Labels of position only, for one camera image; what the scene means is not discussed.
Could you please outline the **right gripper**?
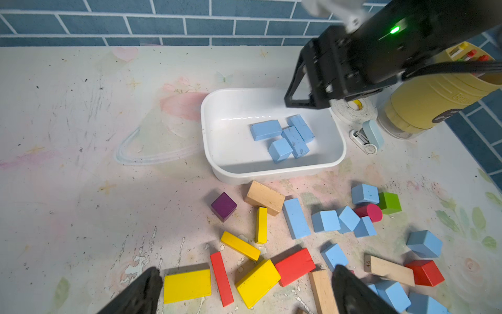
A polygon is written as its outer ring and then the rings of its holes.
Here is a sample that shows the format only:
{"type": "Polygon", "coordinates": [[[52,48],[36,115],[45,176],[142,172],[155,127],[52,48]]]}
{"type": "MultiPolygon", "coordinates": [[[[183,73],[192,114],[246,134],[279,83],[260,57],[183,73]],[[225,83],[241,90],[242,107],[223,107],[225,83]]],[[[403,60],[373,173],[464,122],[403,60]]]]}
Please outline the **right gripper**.
{"type": "Polygon", "coordinates": [[[416,10],[385,7],[352,33],[329,26],[301,51],[284,96],[288,108],[325,109],[331,100],[354,100],[381,92],[416,57],[416,10]],[[307,77],[307,99],[294,99],[307,77]]]}

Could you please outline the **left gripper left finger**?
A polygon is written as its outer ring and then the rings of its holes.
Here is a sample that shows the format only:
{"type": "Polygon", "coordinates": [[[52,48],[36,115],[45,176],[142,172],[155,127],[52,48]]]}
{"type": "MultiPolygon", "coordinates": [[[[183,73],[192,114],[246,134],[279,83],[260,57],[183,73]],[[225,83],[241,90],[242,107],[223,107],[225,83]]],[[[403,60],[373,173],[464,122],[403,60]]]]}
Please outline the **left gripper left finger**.
{"type": "Polygon", "coordinates": [[[156,313],[163,281],[160,270],[150,267],[113,298],[98,314],[156,313]]]}

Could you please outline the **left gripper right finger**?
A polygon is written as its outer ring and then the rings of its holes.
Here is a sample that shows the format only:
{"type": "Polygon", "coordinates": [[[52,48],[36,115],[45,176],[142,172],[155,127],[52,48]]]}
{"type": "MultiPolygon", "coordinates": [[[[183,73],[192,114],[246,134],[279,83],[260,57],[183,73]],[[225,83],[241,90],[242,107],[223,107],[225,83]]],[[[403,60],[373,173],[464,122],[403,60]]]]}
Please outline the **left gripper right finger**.
{"type": "Polygon", "coordinates": [[[336,265],[334,269],[332,288],[340,314],[397,314],[393,307],[343,265],[336,265]]]}

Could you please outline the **blue thin block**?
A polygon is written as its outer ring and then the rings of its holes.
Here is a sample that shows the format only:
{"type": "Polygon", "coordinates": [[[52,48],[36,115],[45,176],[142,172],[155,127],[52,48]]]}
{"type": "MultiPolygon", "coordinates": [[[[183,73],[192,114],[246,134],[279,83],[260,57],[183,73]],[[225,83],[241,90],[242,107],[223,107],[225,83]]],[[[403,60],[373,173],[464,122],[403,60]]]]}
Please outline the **blue thin block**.
{"type": "Polygon", "coordinates": [[[302,136],[300,136],[295,126],[283,129],[282,137],[285,138],[291,146],[294,158],[301,158],[310,152],[307,144],[303,140],[302,136]]]}

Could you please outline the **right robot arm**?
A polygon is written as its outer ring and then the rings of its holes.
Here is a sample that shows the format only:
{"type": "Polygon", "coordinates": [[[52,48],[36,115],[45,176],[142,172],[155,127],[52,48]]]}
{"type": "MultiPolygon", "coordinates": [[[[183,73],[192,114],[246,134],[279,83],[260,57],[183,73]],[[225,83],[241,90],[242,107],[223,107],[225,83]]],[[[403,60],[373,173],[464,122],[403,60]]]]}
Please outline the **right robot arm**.
{"type": "Polygon", "coordinates": [[[318,17],[336,16],[301,50],[284,102],[326,109],[333,100],[378,94],[400,81],[433,74],[499,73],[501,63],[432,62],[439,52],[501,23],[500,1],[391,1],[374,15],[362,1],[304,1],[318,17]]]}

